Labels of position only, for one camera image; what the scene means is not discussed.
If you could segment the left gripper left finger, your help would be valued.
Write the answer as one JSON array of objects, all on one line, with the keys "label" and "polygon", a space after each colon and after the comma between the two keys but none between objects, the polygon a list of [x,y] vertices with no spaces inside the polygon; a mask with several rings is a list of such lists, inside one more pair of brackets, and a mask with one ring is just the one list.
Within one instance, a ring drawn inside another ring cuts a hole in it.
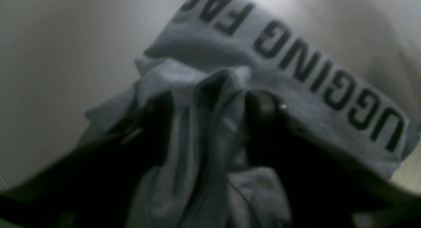
[{"label": "left gripper left finger", "polygon": [[24,228],[123,228],[144,174],[166,160],[174,100],[153,96],[104,135],[1,193],[1,219]]}]

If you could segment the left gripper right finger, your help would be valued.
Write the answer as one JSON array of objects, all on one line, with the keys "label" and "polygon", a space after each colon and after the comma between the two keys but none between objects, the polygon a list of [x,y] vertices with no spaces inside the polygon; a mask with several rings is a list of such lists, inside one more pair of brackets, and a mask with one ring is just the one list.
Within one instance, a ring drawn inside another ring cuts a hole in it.
[{"label": "left gripper right finger", "polygon": [[419,228],[420,196],[381,178],[340,147],[316,138],[265,91],[245,98],[251,165],[280,179],[295,228]]}]

